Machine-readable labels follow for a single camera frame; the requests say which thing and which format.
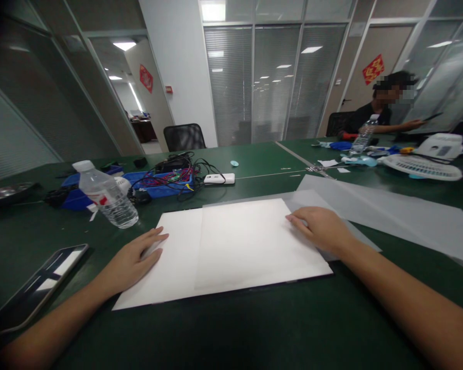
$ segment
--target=hand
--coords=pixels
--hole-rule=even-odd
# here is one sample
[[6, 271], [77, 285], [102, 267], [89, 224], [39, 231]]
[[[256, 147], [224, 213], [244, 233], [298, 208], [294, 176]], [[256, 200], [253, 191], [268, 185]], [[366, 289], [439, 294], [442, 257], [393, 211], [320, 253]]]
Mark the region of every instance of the hand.
[[286, 218], [317, 247], [336, 255], [359, 243], [336, 213], [326, 208], [302, 207]]
[[405, 123], [402, 123], [401, 126], [401, 131], [410, 131], [414, 130], [416, 128], [419, 128], [422, 125], [425, 125], [427, 121], [421, 121], [421, 120], [413, 120], [413, 121], [408, 121]]
[[155, 242], [168, 237], [168, 234], [159, 235], [162, 230], [163, 226], [151, 229], [120, 249], [93, 280], [96, 291], [108, 299], [137, 283], [158, 262], [163, 252], [163, 249], [156, 249], [144, 260], [140, 258]]

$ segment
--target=green table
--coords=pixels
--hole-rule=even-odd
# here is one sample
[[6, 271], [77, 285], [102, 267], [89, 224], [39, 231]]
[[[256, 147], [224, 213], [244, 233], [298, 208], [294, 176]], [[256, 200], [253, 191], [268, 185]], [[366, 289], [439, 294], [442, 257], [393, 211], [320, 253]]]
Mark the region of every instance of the green table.
[[[311, 147], [313, 139], [282, 142], [310, 162], [337, 153]], [[0, 186], [37, 181], [37, 196], [0, 210], [0, 306], [56, 250], [88, 243], [90, 250], [38, 318], [85, 286], [124, 244], [156, 226], [163, 212], [213, 202], [296, 190], [306, 165], [275, 143], [196, 150], [222, 172], [235, 172], [233, 186], [206, 187], [192, 200], [155, 199], [139, 207], [140, 223], [113, 227], [101, 215], [55, 210], [40, 200], [56, 189], [70, 164], [50, 164], [0, 181]], [[147, 156], [153, 167], [167, 154]], [[136, 171], [134, 157], [110, 160]], [[229, 164], [236, 160], [240, 166]], [[463, 169], [463, 160], [457, 161]], [[463, 208], [463, 180], [416, 181], [388, 168], [357, 168], [339, 180]], [[441, 253], [357, 225], [383, 254], [463, 307], [463, 267]], [[293, 284], [194, 297], [111, 311], [106, 302], [56, 363], [57, 368], [428, 368], [427, 362], [378, 302], [340, 262], [334, 275]], [[10, 341], [17, 334], [1, 337]]]

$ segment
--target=metal bowl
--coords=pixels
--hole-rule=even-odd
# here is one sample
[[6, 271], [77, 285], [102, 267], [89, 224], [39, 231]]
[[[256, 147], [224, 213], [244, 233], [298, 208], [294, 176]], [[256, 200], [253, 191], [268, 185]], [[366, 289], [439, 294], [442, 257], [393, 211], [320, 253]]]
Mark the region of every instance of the metal bowl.
[[0, 206], [17, 203], [26, 198], [31, 194], [35, 185], [34, 182], [23, 182], [0, 188]]

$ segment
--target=plastic bottle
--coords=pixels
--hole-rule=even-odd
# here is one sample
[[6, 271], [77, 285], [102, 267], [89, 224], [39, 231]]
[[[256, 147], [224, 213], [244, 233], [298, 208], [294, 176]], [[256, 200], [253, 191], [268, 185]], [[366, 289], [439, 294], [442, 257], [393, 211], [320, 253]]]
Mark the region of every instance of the plastic bottle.
[[91, 161], [72, 165], [81, 174], [79, 189], [98, 206], [108, 221], [126, 229], [139, 221], [137, 210], [117, 185], [115, 178], [95, 169]]
[[374, 129], [376, 128], [378, 122], [377, 119], [379, 115], [372, 115], [370, 116], [369, 120], [364, 123], [362, 128], [359, 130], [359, 136], [353, 142], [350, 150], [350, 156], [359, 155], [364, 152], [364, 149], [369, 144], [370, 138], [374, 133]]

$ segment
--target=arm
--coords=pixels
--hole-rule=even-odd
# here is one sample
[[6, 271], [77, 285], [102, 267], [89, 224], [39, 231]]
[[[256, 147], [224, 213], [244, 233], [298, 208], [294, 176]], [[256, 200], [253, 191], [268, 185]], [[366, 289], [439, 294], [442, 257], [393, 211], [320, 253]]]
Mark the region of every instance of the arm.
[[85, 288], [8, 344], [1, 352], [7, 367], [49, 368], [107, 299], [137, 283], [158, 261], [162, 249], [144, 260], [140, 256], [168, 237], [158, 235], [162, 230], [152, 229], [125, 245]]
[[316, 246], [336, 254], [434, 366], [463, 369], [461, 307], [358, 241], [334, 212], [306, 207], [287, 219]]
[[406, 132], [419, 128], [421, 125], [426, 124], [426, 121], [413, 120], [408, 121], [399, 125], [390, 126], [376, 126], [374, 128], [374, 134], [388, 134], [393, 132]]

